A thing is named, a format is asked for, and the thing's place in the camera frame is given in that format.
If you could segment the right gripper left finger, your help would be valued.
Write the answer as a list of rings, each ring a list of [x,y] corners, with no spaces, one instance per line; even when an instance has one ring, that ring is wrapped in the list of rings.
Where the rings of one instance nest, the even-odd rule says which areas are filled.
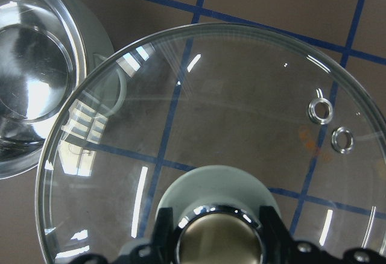
[[[158,211],[150,243],[139,244],[121,254],[112,263],[171,263],[173,256],[173,209],[164,207]]]

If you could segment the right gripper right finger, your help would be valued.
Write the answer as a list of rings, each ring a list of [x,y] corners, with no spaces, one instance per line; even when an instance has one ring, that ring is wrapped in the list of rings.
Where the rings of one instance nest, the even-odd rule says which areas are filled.
[[[259,208],[268,263],[385,263],[385,257],[365,248],[352,248],[337,258],[305,240],[294,240],[276,209]]]

